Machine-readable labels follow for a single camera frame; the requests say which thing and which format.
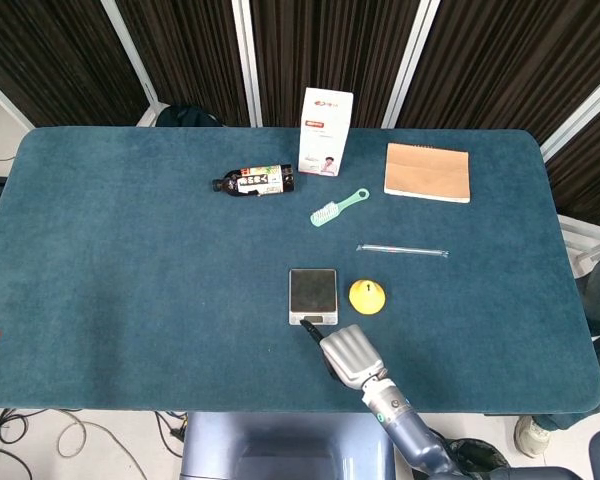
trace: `sneaker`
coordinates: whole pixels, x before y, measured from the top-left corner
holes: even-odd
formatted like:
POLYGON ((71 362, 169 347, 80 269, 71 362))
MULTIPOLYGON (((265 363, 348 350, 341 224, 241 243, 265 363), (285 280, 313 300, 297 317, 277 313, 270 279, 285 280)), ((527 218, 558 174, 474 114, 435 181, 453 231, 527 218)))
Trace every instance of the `sneaker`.
POLYGON ((513 433, 513 441, 520 453, 535 458, 542 455, 549 446, 551 432, 538 426, 533 417, 525 415, 518 419, 513 433))

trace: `notebook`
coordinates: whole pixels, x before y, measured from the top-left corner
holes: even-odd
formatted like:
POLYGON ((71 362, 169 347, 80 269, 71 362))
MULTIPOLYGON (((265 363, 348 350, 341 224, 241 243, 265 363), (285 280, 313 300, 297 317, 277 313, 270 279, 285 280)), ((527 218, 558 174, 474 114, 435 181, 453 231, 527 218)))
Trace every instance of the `notebook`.
POLYGON ((469 153, 390 143, 384 192, 469 203, 469 153))

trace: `bottle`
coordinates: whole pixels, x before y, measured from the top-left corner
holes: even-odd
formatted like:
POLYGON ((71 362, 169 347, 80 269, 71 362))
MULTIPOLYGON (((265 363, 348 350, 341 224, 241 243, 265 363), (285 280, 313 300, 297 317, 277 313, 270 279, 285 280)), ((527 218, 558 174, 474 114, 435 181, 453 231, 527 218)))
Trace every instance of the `bottle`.
POLYGON ((293 192, 293 169, 285 164, 231 170, 224 178, 213 180, 212 187, 214 192, 234 197, 293 192))

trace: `black curtain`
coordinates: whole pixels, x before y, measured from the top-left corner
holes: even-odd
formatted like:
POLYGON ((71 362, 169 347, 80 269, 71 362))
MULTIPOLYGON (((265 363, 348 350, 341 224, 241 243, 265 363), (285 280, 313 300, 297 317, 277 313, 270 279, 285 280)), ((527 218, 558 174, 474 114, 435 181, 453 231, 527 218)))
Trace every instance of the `black curtain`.
POLYGON ((600 0, 443 0, 397 126, 542 143, 598 84, 600 0))
POLYGON ((0 89, 38 127, 135 125, 148 107, 99 0, 0 0, 0 89))
POLYGON ((351 124, 380 127, 417 0, 251 0, 265 126, 298 126, 306 87, 354 93, 351 124))
POLYGON ((230 0, 117 0, 161 102, 249 126, 230 0))
POLYGON ((600 114, 547 162, 559 213, 600 225, 600 114))

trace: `product box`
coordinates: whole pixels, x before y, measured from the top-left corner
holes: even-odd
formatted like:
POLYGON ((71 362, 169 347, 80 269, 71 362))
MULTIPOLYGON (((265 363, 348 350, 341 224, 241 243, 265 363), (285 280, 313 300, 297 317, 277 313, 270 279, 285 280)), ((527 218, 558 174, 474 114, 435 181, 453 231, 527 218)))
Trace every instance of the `product box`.
POLYGON ((300 126, 299 172, 338 175, 352 107, 353 93, 307 88, 300 126))

